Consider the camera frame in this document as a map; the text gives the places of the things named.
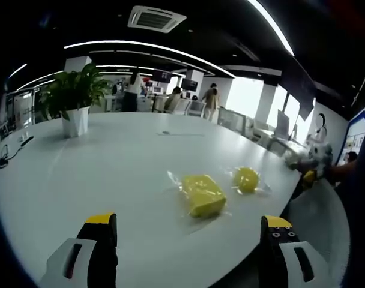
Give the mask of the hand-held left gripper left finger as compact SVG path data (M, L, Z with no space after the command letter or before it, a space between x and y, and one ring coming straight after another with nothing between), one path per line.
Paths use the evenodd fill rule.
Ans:
M116 214L89 217L48 258L40 287L116 287Z

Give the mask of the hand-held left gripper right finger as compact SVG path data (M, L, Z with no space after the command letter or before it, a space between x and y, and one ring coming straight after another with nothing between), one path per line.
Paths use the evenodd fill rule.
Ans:
M331 287L325 259L284 218L261 217L260 286Z

